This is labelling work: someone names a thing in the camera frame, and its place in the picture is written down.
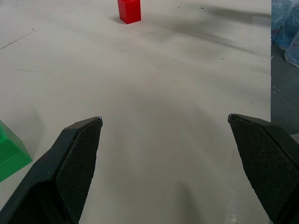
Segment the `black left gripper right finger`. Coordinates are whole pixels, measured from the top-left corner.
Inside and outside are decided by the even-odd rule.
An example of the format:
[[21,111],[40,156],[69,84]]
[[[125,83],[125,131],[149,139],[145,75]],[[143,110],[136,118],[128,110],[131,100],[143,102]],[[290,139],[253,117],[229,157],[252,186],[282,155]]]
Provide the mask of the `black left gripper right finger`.
[[280,126],[230,114],[244,172],[273,224],[299,224],[299,144]]

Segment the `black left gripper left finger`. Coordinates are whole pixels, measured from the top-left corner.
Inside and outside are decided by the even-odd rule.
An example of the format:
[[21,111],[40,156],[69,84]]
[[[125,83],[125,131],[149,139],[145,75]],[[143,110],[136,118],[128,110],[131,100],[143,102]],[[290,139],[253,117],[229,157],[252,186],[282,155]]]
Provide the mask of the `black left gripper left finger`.
[[78,224],[96,165],[101,117],[62,130],[0,210],[0,224]]

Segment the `green block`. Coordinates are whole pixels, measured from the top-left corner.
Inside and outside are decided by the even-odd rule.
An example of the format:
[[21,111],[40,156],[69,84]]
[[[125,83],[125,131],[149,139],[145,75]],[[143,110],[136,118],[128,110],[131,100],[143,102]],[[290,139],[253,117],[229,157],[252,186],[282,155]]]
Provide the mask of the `green block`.
[[23,142],[0,120],[0,182],[31,162]]

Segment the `blue plastic bag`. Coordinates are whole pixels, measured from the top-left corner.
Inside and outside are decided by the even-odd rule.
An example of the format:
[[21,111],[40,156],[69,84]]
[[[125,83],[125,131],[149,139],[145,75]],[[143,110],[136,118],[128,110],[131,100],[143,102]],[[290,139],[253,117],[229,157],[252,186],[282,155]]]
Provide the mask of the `blue plastic bag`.
[[299,31],[295,35],[284,56],[287,63],[299,68]]
[[287,50],[299,31],[299,0],[271,0],[271,42]]

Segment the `red block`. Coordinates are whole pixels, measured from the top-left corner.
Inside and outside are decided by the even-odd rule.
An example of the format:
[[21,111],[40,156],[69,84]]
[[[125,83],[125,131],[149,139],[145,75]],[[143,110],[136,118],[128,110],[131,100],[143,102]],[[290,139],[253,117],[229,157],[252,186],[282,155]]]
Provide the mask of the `red block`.
[[119,17],[124,23],[141,21],[141,0],[117,0],[117,3]]

